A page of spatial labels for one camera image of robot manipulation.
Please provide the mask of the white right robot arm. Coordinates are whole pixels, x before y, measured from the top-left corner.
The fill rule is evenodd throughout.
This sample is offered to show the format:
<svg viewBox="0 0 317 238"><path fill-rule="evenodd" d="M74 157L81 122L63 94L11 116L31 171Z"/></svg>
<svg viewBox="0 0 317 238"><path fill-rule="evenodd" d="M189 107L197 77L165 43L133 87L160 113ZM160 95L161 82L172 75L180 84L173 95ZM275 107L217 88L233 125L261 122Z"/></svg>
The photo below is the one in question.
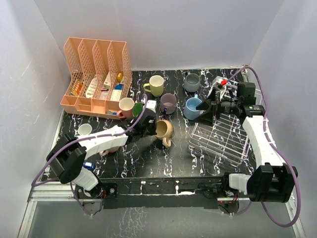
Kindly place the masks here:
<svg viewBox="0 0 317 238"><path fill-rule="evenodd" d="M212 125L221 114L235 115L248 135L257 168L250 176L226 173L222 179L221 192L231 197L240 191L253 202L287 202L298 172L295 167L286 164L273 149L273 143L266 138L269 130L263 129L265 109L256 103L255 84L238 83L237 95L225 99L227 85L225 79L212 84L208 97L196 107L203 113L195 121Z"/></svg>

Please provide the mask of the tan glazed round mug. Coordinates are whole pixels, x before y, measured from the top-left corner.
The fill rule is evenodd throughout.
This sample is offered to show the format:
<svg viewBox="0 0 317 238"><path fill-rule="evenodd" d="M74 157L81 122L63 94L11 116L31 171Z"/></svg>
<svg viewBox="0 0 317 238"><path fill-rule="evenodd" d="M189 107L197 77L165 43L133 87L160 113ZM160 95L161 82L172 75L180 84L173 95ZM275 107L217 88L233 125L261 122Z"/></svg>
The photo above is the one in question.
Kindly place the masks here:
<svg viewBox="0 0 317 238"><path fill-rule="evenodd" d="M161 140L166 148L171 147L173 136L173 124L168 120L158 120L156 125L156 138Z"/></svg>

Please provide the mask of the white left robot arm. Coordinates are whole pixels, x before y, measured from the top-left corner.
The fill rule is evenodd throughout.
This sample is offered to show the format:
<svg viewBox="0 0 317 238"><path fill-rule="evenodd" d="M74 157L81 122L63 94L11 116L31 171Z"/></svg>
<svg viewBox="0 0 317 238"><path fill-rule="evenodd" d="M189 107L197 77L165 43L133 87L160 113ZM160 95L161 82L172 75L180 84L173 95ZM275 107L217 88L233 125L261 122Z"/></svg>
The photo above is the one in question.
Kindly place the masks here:
<svg viewBox="0 0 317 238"><path fill-rule="evenodd" d="M46 160L61 184L72 182L92 198L102 193L102 182L83 163L103 151L122 147L148 135L156 134L157 115L145 109L138 117L125 119L118 125L87 137L65 134L50 151Z"/></svg>

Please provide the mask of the green-inside mushroom pattern mug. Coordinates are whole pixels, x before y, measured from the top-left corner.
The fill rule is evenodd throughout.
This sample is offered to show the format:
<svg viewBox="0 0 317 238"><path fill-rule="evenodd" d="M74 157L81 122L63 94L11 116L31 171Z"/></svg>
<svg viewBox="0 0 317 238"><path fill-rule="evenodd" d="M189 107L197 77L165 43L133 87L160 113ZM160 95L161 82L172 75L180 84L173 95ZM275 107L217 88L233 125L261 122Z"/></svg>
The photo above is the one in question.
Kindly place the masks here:
<svg viewBox="0 0 317 238"><path fill-rule="evenodd" d="M132 115L134 117L138 117L138 115L142 112L144 104L142 102L138 102L134 105L132 109Z"/></svg>

